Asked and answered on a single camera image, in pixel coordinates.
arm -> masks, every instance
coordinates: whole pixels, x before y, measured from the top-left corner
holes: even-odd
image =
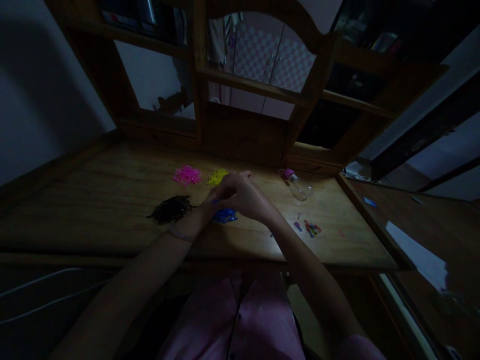
[[[318,257],[278,212],[264,222],[285,257],[290,273],[333,348],[349,335],[366,334],[342,289]]]
[[[220,209],[212,204],[218,189],[192,212],[175,223],[175,228],[195,238]],[[80,315],[49,360],[111,359],[132,321],[147,301],[180,266],[192,243],[169,231],[126,265],[98,293]]]
[[[285,257],[290,273],[334,348],[349,335],[366,336],[339,285],[289,226],[282,214],[253,181],[251,172],[224,177],[222,207],[233,208],[242,215],[268,227]]]

desk surface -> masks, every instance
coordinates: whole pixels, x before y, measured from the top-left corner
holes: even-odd
[[[480,308],[480,210],[466,201],[414,196],[412,193],[351,180],[360,197],[375,201],[370,212],[385,227],[391,221],[412,239],[447,262],[447,290]],[[480,319],[441,314],[432,303],[434,287],[418,271],[397,272],[396,278],[420,315],[427,331],[443,345],[454,347],[464,360],[480,354]]]
[[[182,164],[200,169],[203,181],[179,186],[171,178]],[[147,218],[153,209],[175,195],[190,195],[191,203],[199,204],[210,189],[209,174],[219,168],[249,168],[292,227],[303,219],[320,226],[323,232],[317,237],[310,238],[305,229],[299,235],[325,264],[379,272],[397,268],[335,178],[299,172],[315,193],[298,202],[276,168],[134,141],[109,148],[15,207],[0,220],[1,246],[9,251],[133,256],[166,229]],[[267,228],[241,215],[227,225],[209,224],[188,259],[285,261]]]

hand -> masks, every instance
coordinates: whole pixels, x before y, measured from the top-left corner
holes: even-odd
[[[220,183],[217,199],[222,208],[232,208],[243,216],[265,225],[282,215],[270,199],[259,189],[252,173],[231,172]]]

paper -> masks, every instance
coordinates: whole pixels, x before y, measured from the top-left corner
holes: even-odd
[[[422,274],[435,289],[438,291],[445,290],[447,288],[447,275],[449,273],[445,269],[447,263],[413,240],[390,221],[386,224],[385,228],[398,246],[403,249],[415,264],[418,272]]]
[[[363,200],[370,206],[373,206],[374,208],[377,207],[377,204],[375,203],[375,201],[373,200],[370,200],[370,199],[367,199],[366,197],[363,197]]]

bracelet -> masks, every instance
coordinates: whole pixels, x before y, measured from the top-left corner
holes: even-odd
[[[169,230],[170,230],[170,234],[172,234],[177,239],[186,241],[188,243],[193,243],[195,241],[194,237],[185,236],[180,231],[178,231],[173,221],[170,223]]]

